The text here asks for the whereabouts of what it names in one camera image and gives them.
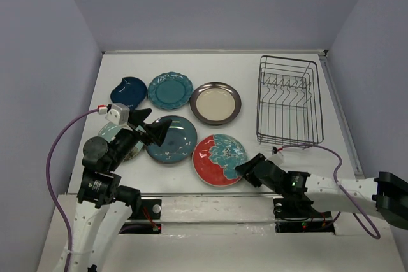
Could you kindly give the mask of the red teal floral plate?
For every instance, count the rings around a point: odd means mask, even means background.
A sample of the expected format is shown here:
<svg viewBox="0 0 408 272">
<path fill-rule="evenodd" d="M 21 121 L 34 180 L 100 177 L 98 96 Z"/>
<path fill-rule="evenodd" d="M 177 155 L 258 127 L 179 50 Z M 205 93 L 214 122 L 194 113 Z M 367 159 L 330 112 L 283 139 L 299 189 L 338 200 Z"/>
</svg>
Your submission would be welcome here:
<svg viewBox="0 0 408 272">
<path fill-rule="evenodd" d="M 247 152 L 236 138 L 212 134 L 201 140 L 192 155 L 198 177 L 213 187 L 229 187 L 242 179 L 236 167 L 249 160 Z"/>
</svg>

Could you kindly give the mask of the blue plate white blossoms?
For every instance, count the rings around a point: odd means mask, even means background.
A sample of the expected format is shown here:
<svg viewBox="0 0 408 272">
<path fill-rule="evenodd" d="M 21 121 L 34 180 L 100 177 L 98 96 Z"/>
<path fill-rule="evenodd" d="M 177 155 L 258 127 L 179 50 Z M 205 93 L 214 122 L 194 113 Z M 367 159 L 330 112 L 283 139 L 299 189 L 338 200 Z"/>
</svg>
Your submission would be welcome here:
<svg viewBox="0 0 408 272">
<path fill-rule="evenodd" d="M 194 125 L 181 116 L 163 116 L 158 118 L 155 123 L 160 123 L 166 119 L 171 119 L 172 123 L 163 144 L 160 147 L 155 144 L 149 145 L 146 147 L 146 151 L 157 162 L 175 164 L 191 156 L 198 141 L 198 134 Z"/>
</svg>

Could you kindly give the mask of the pale green flower plate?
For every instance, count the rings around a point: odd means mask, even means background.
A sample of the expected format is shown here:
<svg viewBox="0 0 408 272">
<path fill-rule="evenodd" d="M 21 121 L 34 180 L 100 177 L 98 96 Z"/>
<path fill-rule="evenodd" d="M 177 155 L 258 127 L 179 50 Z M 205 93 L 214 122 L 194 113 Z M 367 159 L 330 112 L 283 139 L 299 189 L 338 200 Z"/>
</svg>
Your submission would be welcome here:
<svg viewBox="0 0 408 272">
<path fill-rule="evenodd" d="M 122 130 L 122 127 L 109 122 L 101 128 L 101 130 L 98 132 L 98 136 L 104 138 L 105 140 L 107 140 L 107 142 L 110 142 L 116 137 L 116 135 L 121 130 Z M 132 151 L 130 151 L 130 153 L 126 155 L 126 157 L 124 158 L 124 162 L 134 159 L 144 149 L 144 146 L 145 145 L 142 142 L 138 142 L 134 146 Z"/>
</svg>

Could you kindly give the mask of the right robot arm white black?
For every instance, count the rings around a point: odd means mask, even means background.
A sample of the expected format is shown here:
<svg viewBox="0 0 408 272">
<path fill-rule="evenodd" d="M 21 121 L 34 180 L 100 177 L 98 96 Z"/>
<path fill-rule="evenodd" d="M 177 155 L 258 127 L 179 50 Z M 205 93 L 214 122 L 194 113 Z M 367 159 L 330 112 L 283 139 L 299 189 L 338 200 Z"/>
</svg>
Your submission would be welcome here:
<svg viewBox="0 0 408 272">
<path fill-rule="evenodd" d="M 252 186 L 264 185 L 301 216 L 337 211 L 375 217 L 407 229 L 407 182 L 393 173 L 375 178 L 335 179 L 303 171 L 284 171 L 258 154 L 235 168 Z"/>
</svg>

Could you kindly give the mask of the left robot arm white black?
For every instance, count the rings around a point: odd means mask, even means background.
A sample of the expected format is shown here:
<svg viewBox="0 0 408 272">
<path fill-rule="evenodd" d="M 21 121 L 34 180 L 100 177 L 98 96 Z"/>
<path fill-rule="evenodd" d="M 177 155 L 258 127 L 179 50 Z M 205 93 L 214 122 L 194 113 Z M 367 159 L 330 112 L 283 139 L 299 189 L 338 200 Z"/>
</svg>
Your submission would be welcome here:
<svg viewBox="0 0 408 272">
<path fill-rule="evenodd" d="M 128 218 L 140 213 L 141 192 L 120 184 L 116 169 L 138 144 L 161 146 L 172 121 L 164 119 L 146 124 L 150 108 L 131 111 L 124 104 L 99 105 L 74 118 L 72 126 L 80 119 L 97 113 L 120 127 L 110 141 L 95 136 L 83 145 L 82 179 L 77 193 L 75 218 L 69 222 L 50 180 L 50 161 L 54 148 L 63 134 L 56 137 L 46 161 L 47 188 L 56 209 L 66 225 L 68 239 L 55 265 L 55 271 L 101 271 L 106 257 Z"/>
</svg>

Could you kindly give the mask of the dark blue curved dish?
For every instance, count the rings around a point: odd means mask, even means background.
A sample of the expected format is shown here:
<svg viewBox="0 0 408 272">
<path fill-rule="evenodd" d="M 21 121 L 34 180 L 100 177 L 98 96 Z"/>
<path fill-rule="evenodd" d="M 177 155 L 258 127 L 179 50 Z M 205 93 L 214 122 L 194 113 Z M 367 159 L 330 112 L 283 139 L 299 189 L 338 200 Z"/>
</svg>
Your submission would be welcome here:
<svg viewBox="0 0 408 272">
<path fill-rule="evenodd" d="M 147 86 L 141 79 L 132 76 L 122 78 L 110 94 L 112 103 L 121 103 L 130 110 L 135 110 L 146 97 Z"/>
</svg>

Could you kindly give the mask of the teal scalloped plate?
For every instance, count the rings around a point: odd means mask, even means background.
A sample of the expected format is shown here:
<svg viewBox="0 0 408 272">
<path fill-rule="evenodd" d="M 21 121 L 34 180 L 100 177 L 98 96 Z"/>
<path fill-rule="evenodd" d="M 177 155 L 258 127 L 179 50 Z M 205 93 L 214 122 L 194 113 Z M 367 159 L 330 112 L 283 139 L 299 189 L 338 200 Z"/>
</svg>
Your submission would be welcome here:
<svg viewBox="0 0 408 272">
<path fill-rule="evenodd" d="M 192 81 L 186 75 L 170 71 L 153 78 L 147 93 L 155 107 L 175 110 L 189 102 L 193 91 Z"/>
</svg>

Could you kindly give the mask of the cream plate brown rim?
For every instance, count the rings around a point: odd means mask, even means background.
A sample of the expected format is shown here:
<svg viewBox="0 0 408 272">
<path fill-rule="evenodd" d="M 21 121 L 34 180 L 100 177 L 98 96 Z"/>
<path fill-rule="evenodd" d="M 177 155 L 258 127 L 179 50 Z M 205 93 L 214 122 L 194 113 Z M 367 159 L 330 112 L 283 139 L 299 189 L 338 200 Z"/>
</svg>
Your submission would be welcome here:
<svg viewBox="0 0 408 272">
<path fill-rule="evenodd" d="M 208 125 L 224 125 L 238 116 L 242 100 L 232 86 L 223 82 L 208 82 L 194 90 L 189 105 L 199 121 Z"/>
</svg>

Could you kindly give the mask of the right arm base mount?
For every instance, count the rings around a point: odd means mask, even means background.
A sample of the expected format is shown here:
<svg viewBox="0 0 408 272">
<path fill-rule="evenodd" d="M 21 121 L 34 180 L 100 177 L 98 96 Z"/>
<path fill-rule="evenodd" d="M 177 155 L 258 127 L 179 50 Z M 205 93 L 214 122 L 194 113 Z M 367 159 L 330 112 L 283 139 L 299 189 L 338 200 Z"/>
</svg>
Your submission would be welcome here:
<svg viewBox="0 0 408 272">
<path fill-rule="evenodd" d="M 297 207 L 294 202 L 276 198 L 273 200 L 276 233 L 334 233 L 331 212 L 317 212 L 310 206 Z"/>
</svg>

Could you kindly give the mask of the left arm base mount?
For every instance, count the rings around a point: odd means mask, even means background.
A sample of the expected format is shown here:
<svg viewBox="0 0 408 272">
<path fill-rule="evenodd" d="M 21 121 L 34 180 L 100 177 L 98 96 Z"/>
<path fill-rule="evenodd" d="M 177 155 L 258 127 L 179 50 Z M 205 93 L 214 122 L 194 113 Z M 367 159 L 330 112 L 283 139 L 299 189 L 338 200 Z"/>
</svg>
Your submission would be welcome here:
<svg viewBox="0 0 408 272">
<path fill-rule="evenodd" d="M 161 234 L 162 199 L 147 197 L 137 213 L 125 221 L 120 234 Z"/>
</svg>

